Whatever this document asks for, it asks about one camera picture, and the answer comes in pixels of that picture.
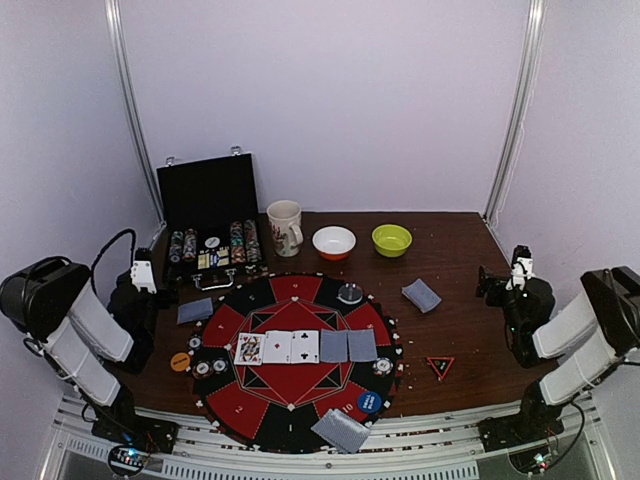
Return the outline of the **orange big blind button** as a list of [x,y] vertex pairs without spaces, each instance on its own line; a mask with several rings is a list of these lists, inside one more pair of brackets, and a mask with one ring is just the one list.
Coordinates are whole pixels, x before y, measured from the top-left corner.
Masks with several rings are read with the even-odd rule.
[[173,372],[188,372],[191,367],[191,356],[186,352],[178,352],[170,359],[170,368]]

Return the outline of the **grey card deck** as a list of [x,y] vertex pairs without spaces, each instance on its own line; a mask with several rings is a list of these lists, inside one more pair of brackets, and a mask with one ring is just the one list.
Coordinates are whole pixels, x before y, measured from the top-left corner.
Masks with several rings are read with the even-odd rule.
[[422,314],[435,310],[442,302],[441,297],[420,278],[402,287],[401,293]]

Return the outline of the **queen of hearts card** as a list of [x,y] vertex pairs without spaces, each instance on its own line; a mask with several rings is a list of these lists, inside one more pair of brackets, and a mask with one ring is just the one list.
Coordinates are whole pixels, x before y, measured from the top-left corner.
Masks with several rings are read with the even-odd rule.
[[238,366],[260,366],[264,356],[266,335],[259,333],[239,334],[234,356]]

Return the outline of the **ace of diamonds card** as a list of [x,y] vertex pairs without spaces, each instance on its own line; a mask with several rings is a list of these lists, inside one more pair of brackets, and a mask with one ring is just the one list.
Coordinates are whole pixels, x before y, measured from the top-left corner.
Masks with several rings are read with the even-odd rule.
[[289,364],[293,333],[271,330],[265,334],[263,364]]

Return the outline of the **stack of poker chips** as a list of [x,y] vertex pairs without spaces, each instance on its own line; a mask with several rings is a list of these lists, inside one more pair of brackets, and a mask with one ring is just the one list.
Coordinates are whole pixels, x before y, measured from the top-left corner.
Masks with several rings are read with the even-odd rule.
[[372,372],[376,376],[385,377],[393,370],[394,364],[387,357],[379,357],[372,364]]

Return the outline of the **clear dealer button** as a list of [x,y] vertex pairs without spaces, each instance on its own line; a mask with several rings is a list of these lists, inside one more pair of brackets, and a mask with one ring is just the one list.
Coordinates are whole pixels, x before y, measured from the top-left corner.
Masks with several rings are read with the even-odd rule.
[[345,283],[338,289],[337,298],[346,305],[355,305],[362,301],[363,291],[355,283]]

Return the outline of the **ace of clubs card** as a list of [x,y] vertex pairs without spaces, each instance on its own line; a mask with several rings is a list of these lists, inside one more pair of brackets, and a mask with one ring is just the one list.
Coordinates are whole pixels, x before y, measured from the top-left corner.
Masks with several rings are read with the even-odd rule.
[[292,333],[290,363],[319,363],[319,332],[317,330],[297,330]]

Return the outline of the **blue small blind button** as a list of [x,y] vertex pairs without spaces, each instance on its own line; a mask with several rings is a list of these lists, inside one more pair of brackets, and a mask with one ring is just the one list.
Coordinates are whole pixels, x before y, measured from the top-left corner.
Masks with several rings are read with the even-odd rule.
[[382,407],[382,398],[373,391],[363,392],[357,399],[357,407],[365,414],[377,413]]

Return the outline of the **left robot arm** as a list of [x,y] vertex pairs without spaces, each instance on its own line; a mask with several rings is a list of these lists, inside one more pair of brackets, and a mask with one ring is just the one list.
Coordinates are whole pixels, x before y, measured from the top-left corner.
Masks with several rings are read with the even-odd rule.
[[141,373],[154,351],[158,312],[170,296],[156,289],[148,261],[121,275],[109,303],[93,271],[66,257],[44,258],[1,283],[1,312],[31,351],[79,389],[106,429],[123,444],[144,433],[133,395],[107,368]]

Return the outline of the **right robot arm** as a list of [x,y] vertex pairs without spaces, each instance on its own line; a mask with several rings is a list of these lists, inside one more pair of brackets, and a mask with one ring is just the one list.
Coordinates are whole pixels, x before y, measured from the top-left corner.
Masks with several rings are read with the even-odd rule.
[[627,266],[585,272],[581,292],[563,309],[551,285],[523,261],[511,275],[478,270],[476,295],[501,310],[508,350],[517,363],[558,366],[525,390],[516,414],[481,422],[483,436],[530,442],[557,424],[562,409],[594,387],[639,347],[639,275]]

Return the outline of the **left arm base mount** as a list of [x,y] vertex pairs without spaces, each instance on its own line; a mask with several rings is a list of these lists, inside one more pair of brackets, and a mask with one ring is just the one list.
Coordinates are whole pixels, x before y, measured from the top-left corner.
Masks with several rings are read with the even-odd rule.
[[91,433],[99,438],[129,446],[147,453],[170,454],[179,425],[172,421],[134,415],[132,419],[98,413]]

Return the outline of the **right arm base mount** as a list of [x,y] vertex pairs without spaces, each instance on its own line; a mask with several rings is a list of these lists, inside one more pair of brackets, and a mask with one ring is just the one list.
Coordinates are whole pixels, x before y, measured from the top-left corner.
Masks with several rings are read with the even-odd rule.
[[554,416],[517,414],[490,417],[477,424],[480,440],[486,452],[510,449],[544,440],[553,432],[564,432],[562,421]]

